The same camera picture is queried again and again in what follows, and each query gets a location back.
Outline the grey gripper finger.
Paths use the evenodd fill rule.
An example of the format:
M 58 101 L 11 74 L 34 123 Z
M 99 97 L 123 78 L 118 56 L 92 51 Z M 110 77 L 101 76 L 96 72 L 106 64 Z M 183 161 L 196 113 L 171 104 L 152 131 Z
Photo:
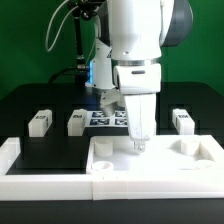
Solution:
M 117 107 L 124 106 L 124 99 L 118 89 L 103 91 L 100 99 L 100 109 L 105 116 L 112 116 Z
M 145 141 L 135 141 L 134 142 L 134 151 L 137 153 L 143 153 L 146 150 Z

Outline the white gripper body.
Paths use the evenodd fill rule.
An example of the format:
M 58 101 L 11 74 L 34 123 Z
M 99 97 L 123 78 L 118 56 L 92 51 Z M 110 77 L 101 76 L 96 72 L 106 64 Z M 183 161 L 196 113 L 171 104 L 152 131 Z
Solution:
M 124 98 L 130 139 L 148 141 L 154 135 L 161 66 L 115 66 L 113 75 L 115 85 Z

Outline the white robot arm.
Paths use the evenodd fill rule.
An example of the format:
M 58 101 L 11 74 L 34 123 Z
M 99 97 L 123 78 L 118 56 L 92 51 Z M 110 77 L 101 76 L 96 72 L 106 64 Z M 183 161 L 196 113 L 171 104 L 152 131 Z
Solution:
M 101 46 L 95 79 L 108 116 L 126 112 L 133 149 L 143 152 L 155 135 L 161 90 L 161 49 L 182 43 L 193 25 L 189 0 L 87 0 Z

